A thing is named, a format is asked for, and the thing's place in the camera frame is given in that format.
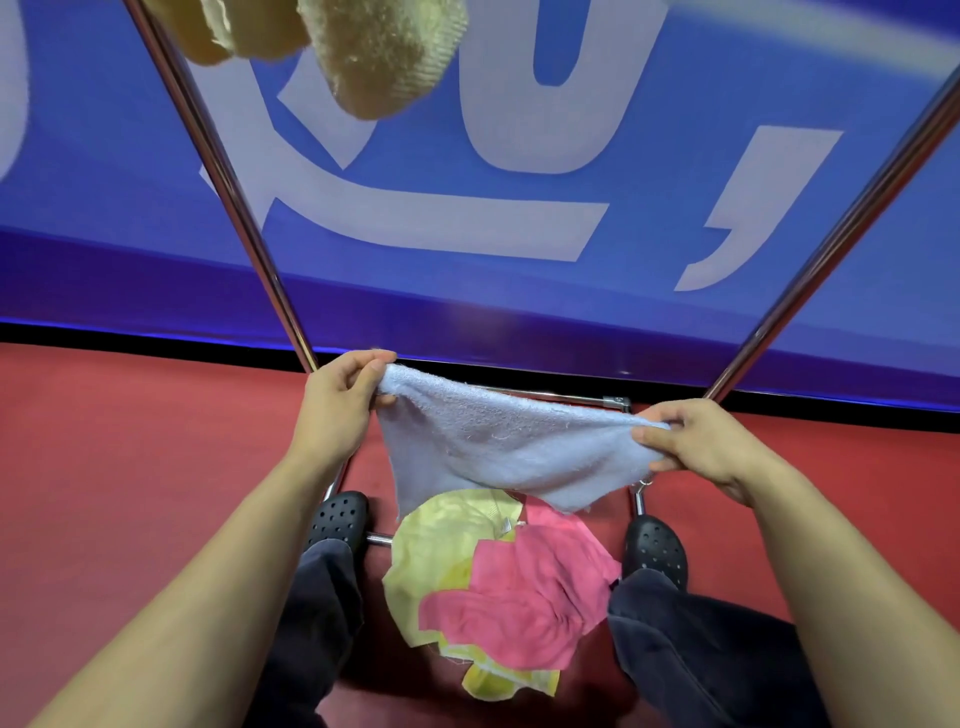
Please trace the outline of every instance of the drying rack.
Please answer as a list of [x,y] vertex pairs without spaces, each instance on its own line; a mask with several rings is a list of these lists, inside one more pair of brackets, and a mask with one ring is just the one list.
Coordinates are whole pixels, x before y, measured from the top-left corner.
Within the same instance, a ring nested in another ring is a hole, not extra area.
[[[133,24],[143,38],[144,45],[170,94],[183,126],[200,154],[210,181],[250,257],[253,269],[270,297],[276,316],[283,324],[290,343],[293,344],[300,364],[307,373],[316,372],[319,368],[317,356],[310,346],[297,312],[290,303],[270,251],[260,234],[240,182],[186,62],[162,27],[143,7],[142,0],[124,0],[124,4],[127,6]],[[704,398],[721,401],[733,390],[774,339],[786,328],[797,311],[804,306],[853,246],[863,238],[870,226],[930,159],[958,121],[960,121],[960,67],[955,69],[944,82],[924,112],[907,130],[890,157],[884,161],[797,275],[783,289],[776,302],[744,340],[730,364],[706,390]],[[608,397],[600,400],[557,395],[551,392],[506,391],[534,399],[630,411],[630,402],[624,398]],[[337,478],[327,489],[326,497],[336,493],[343,479],[343,473],[344,470],[341,469]],[[632,486],[633,505],[638,513],[643,513],[642,491],[647,485],[649,483],[641,482]],[[368,543],[377,546],[389,546],[392,542],[390,536],[377,533],[368,534],[367,540]]]

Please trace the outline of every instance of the pants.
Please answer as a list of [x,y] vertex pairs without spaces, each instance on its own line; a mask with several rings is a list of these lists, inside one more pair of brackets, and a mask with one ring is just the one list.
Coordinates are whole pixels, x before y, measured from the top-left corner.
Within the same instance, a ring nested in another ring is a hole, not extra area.
[[[614,590],[610,629],[621,668],[673,728],[829,725],[792,624],[679,592],[637,571]],[[320,541],[300,559],[245,728],[318,728],[363,623],[353,556]]]

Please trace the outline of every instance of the red carpet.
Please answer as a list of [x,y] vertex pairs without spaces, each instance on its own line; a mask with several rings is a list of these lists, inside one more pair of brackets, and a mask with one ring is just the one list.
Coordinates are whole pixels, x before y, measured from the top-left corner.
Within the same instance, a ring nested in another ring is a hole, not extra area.
[[[284,452],[303,376],[100,352],[0,345],[0,728],[19,728],[196,552]],[[960,624],[960,437],[744,422],[801,467],[911,584]],[[377,427],[348,488],[396,517]],[[691,589],[785,616],[751,514],[706,483],[658,480],[647,503],[684,539]],[[587,520],[619,557],[628,501]],[[655,725],[612,661],[606,627],[588,635],[556,700],[523,692],[486,705],[462,668],[399,639],[372,548],[368,625],[347,680],[324,703],[331,728],[521,724]]]

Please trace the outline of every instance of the cloth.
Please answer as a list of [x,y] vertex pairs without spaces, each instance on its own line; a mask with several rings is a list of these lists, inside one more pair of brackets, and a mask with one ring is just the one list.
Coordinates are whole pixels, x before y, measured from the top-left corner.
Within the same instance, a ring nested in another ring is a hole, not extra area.
[[473,663],[463,686],[478,700],[508,700],[521,688],[553,696],[557,670],[510,670],[472,644],[451,645],[436,630],[420,630],[420,601],[438,590],[465,589],[481,539],[511,541],[522,503],[501,491],[458,491],[432,497],[400,523],[383,577],[387,609],[412,647],[436,643],[440,654]]
[[353,553],[337,539],[300,558],[244,728],[318,728],[317,705],[333,689],[363,625]]
[[647,477],[660,459],[630,437],[651,423],[622,412],[527,400],[397,364],[380,392],[398,397],[377,416],[400,516],[464,488],[527,493],[572,513]]
[[649,569],[613,590],[609,619],[620,667],[674,728],[829,726],[788,622]]
[[337,104],[360,119],[428,93],[468,25],[465,0],[144,0],[183,54],[212,65],[311,46]]
[[577,642],[607,615],[620,564],[576,516],[527,498],[513,543],[481,541],[469,588],[420,603],[420,628],[476,644],[516,670],[564,669]]

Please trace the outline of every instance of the person's left arm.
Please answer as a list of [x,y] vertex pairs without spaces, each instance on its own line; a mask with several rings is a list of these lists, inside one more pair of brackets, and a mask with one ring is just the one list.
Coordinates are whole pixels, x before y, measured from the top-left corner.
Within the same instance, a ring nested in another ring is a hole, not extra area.
[[284,458],[30,728],[219,728],[243,721],[309,523],[362,441],[376,386],[395,358],[350,352],[307,379]]

